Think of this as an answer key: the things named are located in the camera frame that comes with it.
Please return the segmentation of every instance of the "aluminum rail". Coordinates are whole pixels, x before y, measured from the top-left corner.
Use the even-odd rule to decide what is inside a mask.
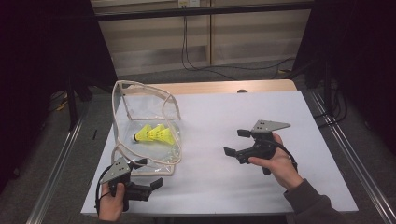
[[[297,2],[297,3],[280,3],[280,4],[261,4],[249,6],[231,6],[231,7],[188,7],[188,8],[171,8],[160,10],[136,11],[136,12],[117,12],[117,13],[96,13],[92,16],[70,15],[59,17],[58,20],[72,21],[122,21],[137,20],[150,18],[166,18],[166,17],[184,17],[184,16],[202,16],[202,15],[219,15],[233,13],[249,13],[249,12],[268,12],[268,11],[290,11],[304,10],[316,7],[331,7],[344,4],[341,1],[330,3]]]
[[[311,92],[312,98],[314,99],[319,111],[321,113],[325,112],[324,101],[318,92]],[[389,204],[387,198],[385,197],[382,190],[375,183],[371,175],[368,173],[367,169],[361,162],[358,154],[356,154],[355,149],[347,140],[340,126],[335,122],[333,117],[325,116],[326,122],[330,122],[329,128],[332,131],[336,141],[338,142],[340,148],[344,151],[349,164],[355,171],[358,179],[361,181],[364,189],[372,200],[375,208],[377,209],[379,215],[384,220],[384,223],[392,224],[396,223],[396,216],[393,208]]]
[[[79,117],[77,124],[75,125],[74,129],[70,131],[67,135],[58,160],[55,162],[49,178],[47,179],[47,183],[41,190],[41,193],[38,196],[37,201],[35,202],[35,207],[33,208],[29,218],[27,219],[26,224],[40,224],[43,221],[44,215],[46,215],[47,209],[50,205],[52,196],[55,193],[56,186],[61,177],[62,171],[64,170],[64,166],[67,162],[70,151],[72,150],[73,145],[76,142],[82,122],[87,117],[90,103],[91,102],[84,103],[81,116]]]

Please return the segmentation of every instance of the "transparent plastic container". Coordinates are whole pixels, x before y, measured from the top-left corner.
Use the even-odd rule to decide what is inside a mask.
[[[180,112],[168,91],[138,82],[117,81],[112,94],[116,145],[111,154],[148,164],[132,175],[172,175],[181,160]]]

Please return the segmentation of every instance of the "gray floor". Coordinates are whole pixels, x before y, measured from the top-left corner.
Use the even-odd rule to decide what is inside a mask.
[[[274,64],[274,62],[239,65],[262,67],[270,64]],[[280,68],[291,68],[291,65],[292,62],[285,63]],[[261,71],[244,71],[232,68],[212,70],[238,80],[268,79],[276,74],[275,68]],[[123,78],[146,84],[230,80],[212,72],[188,72],[184,70]],[[317,90],[306,89],[304,76],[297,77],[294,81],[297,88],[303,92],[313,115],[319,114],[318,108],[311,97],[311,91]],[[90,103],[83,104],[78,100],[78,108],[87,106],[88,114],[83,120],[42,223],[94,223],[96,221],[94,217],[83,216],[79,211],[85,201],[111,126],[111,97],[95,88],[92,91],[94,96]],[[346,119],[340,122],[340,126],[375,183],[382,190],[391,206],[396,207],[396,192],[391,187],[392,183],[396,181],[395,156],[389,152],[375,133],[367,129],[364,118],[361,117],[353,104],[348,104],[348,111]],[[21,167],[21,176],[18,179],[10,180],[0,195],[0,223],[26,223],[63,148],[68,135],[68,121],[67,107],[49,115],[46,127],[37,139],[35,148]],[[320,130],[360,209],[357,213],[345,214],[346,218],[350,223],[384,223],[331,130],[329,128],[321,128]],[[132,215],[124,215],[122,220],[128,223],[155,223],[153,217],[135,217]],[[284,223],[284,218],[179,217],[171,221],[173,223]]]

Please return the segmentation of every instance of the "wrist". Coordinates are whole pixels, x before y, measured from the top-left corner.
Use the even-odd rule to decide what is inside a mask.
[[[288,179],[284,187],[287,191],[291,191],[299,187],[303,183],[303,181],[303,178],[297,174],[293,178]]]

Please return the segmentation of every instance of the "wall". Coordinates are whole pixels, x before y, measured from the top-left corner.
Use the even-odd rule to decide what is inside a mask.
[[[92,5],[96,13],[177,8],[177,1],[152,1],[156,2],[99,7],[98,1],[92,0]],[[247,0],[243,5],[279,2],[290,1]],[[210,4],[214,7],[237,6],[241,5],[241,1],[201,1],[201,7],[209,7]],[[188,17],[189,59],[195,66],[203,66],[295,56],[309,12],[297,10]],[[183,22],[183,18],[101,21],[100,26],[118,76],[181,69]]]

